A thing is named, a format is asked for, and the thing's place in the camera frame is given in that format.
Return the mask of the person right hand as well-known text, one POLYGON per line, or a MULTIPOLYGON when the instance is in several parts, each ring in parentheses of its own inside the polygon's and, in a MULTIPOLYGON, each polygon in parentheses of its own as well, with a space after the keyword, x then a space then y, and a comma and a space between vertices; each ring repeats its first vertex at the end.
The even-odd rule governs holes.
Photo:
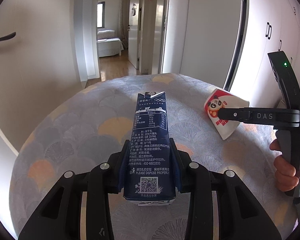
MULTIPOLYGON (((281 152, 280 144, 277 139, 271 142, 269 148, 272 151, 281 152)), ((276 187, 280 191, 288 192, 298 185, 299 179, 295 176, 295 167, 293 167, 293 165, 291 165, 289 162, 285 161, 282 155, 278 155, 275 158, 274 167, 276 168, 276 187)))

